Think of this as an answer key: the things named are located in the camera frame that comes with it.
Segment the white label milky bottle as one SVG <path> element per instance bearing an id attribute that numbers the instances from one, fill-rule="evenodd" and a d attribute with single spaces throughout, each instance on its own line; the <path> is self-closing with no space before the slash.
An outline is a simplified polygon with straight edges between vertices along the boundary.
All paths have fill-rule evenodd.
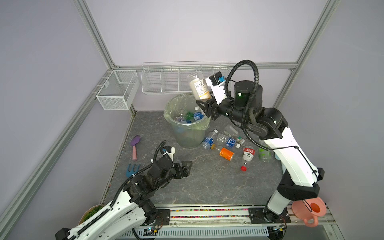
<path id="1" fill-rule="evenodd" d="M 187 76 L 187 81 L 193 92 L 195 100 L 209 100 L 212 98 L 207 82 L 201 71 L 196 71 Z"/>

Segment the clear square bottle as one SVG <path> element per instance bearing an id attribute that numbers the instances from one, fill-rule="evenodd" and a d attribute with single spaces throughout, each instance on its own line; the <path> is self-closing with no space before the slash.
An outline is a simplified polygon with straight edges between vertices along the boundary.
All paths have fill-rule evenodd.
<path id="1" fill-rule="evenodd" d="M 228 136 L 228 137 L 231 137 L 233 139 L 237 139 L 238 136 L 239 136 L 239 132 L 235 129 L 235 127 L 233 127 L 232 125 L 227 125 L 225 128 L 224 128 L 224 133 Z"/>

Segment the small green white cap bottle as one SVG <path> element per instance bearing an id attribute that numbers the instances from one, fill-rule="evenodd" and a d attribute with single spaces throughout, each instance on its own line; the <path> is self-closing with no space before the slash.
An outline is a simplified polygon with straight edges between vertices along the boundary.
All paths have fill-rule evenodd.
<path id="1" fill-rule="evenodd" d="M 242 137 L 237 137 L 237 142 L 240 144 L 240 145 L 243 145 L 245 140 L 242 138 Z"/>

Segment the green soda bottle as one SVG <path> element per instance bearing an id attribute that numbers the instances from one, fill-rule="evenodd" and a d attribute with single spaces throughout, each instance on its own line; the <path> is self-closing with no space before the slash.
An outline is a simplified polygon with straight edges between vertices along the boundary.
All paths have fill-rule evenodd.
<path id="1" fill-rule="evenodd" d="M 185 118 L 187 121 L 193 121 L 194 120 L 194 114 L 191 112 L 187 112 L 185 115 Z"/>

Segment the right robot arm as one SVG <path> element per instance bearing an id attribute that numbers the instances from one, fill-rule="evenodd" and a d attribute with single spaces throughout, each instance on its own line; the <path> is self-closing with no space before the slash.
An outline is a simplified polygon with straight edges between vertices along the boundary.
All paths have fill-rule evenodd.
<path id="1" fill-rule="evenodd" d="M 318 197 L 318 182 L 324 178 L 324 169 L 315 167 L 304 154 L 283 114 L 262 106 L 261 85 L 252 81 L 237 82 L 232 98 L 225 94 L 225 82 L 207 85 L 206 80 L 198 80 L 190 83 L 190 88 L 207 117 L 216 120 L 225 116 L 239 122 L 253 144 L 273 151 L 285 166 L 277 189 L 262 211 L 265 222 L 277 222 L 290 202 Z"/>

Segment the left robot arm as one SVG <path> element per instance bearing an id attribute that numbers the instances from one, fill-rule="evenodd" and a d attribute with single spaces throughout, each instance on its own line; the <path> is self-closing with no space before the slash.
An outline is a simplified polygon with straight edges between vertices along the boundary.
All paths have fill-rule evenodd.
<path id="1" fill-rule="evenodd" d="M 155 222 L 157 208 L 151 201 L 171 180 L 189 176 L 191 161 L 174 163 L 162 157 L 126 179 L 114 198 L 84 223 L 63 228 L 57 240 L 114 240 L 124 232 Z"/>

